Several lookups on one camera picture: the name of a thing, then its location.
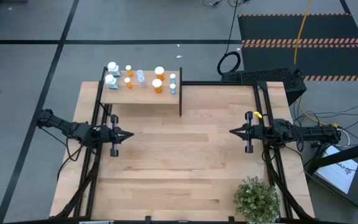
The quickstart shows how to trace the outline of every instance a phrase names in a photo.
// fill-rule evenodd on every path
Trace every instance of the black metal rail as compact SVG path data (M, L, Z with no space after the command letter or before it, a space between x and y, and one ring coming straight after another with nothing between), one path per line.
M107 71L107 68L104 67L102 76L101 76L100 81L98 83L98 92L96 94L96 99L95 99L95 102L94 102L92 121L91 121L92 126L96 126L96 123L98 122L98 114L99 114L99 108L100 108L99 102L100 102L100 99L102 97L103 79L104 79L104 74L106 73L106 71ZM82 170L81 170L80 185L84 183L86 174L88 173L88 168L89 168L90 158L91 158L91 152L92 152L92 149L86 148L85 157L84 157L84 163L82 165ZM82 204L82 197L79 199L78 203L75 205L74 213L73 213L74 217L80 216L81 204Z
M112 105L106 105L105 108L107 111L103 111L102 124L106 124L107 117L111 114ZM103 148L103 144L99 144L98 148L96 149L96 155L95 155L94 161L93 161L94 166L97 166L98 169L96 169L95 176L94 176L93 180L91 181L91 186L89 188L88 203L86 204L86 212L85 212L86 217L91 217L91 214L92 214L94 193L96 190L96 183L98 182L99 165L100 165L100 158L102 155L102 148Z
M272 125L273 124L273 111L272 111L272 105L270 104L270 97L269 97L269 92L267 91L266 83L263 83L262 91L264 93L268 122L269 122L269 125ZM287 181L285 180L284 166L283 166L283 161L281 158L281 152L280 152L279 148L277 148L277 147L275 147L273 150L275 153L278 175L280 176L280 180L283 182L284 186L287 187ZM285 197L283 197L283 202L284 202L284 207L285 207L285 215L287 216L287 218L293 218L291 206Z

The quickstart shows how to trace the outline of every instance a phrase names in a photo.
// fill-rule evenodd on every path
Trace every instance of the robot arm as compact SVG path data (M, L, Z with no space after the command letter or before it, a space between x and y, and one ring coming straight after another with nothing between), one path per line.
M116 115L111 115L111 122L112 129L106 125L93 127L88 122L68 122L53 115L53 111L48 109L41 111L37 126L40 128L57 128L65 136L70 139L76 139L80 144L88 148L96 148L98 144L111 142L111 156L116 157L118 156L117 144L121 144L134 134L117 127L118 117Z
M283 146L293 141L320 141L337 144L341 133L332 125L299 127L284 119L274 119L271 127L252 125L252 111L246 113L247 123L229 132L248 141L246 153L253 153L252 139L267 141L270 146Z

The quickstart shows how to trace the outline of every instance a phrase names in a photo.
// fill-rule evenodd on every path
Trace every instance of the wooden tabletop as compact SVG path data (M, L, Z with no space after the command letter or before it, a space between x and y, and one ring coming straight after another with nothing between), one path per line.
M169 85L171 80L169 75L176 75L176 93L171 94ZM157 78L154 71L144 71L146 85L142 86L137 81L136 71L133 76L129 76L127 71L121 71L121 77L117 79L118 90L110 90L106 84L103 86L101 102L105 104L118 103L140 103L140 104L179 104L179 83L180 77L178 71L165 71L165 79L162 81L162 92L154 92L152 82ZM124 82L126 77L131 78L132 88L129 89Z
M75 121L91 121L97 85L82 84ZM273 116L291 121L283 84L268 83L268 92ZM113 105L118 126L135 135L119 145L119 157L110 157L111 145L104 145L92 219L144 220L151 215L153 220L244 220L234 212L237 185L256 175L268 182L261 142L253 141L254 153L246 154L246 142L229 133L245 123L246 111L256 110L252 87L183 86L182 103L182 117L178 105ZM70 148L78 146L70 141ZM288 146L296 148L295 143ZM281 152L288 189L314 216L300 156L286 148ZM82 160L62 170L51 215L77 189Z

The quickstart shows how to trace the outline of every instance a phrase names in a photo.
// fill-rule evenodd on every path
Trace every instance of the white paper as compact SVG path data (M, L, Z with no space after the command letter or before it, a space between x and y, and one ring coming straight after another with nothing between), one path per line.
M337 152L339 152L337 148L329 146L323 157ZM316 174L347 194L349 192L349 188L351 187L354 174L356 174L355 170L357 170L357 166L358 163L349 159L347 161L338 162L337 164L321 167L316 171Z

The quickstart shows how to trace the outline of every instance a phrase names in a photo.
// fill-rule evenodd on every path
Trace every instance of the green plant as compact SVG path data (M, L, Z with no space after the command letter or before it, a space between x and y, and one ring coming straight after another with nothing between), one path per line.
M274 187L258 177L242 180L234 194L236 213L253 223L274 222L280 214L280 201Z

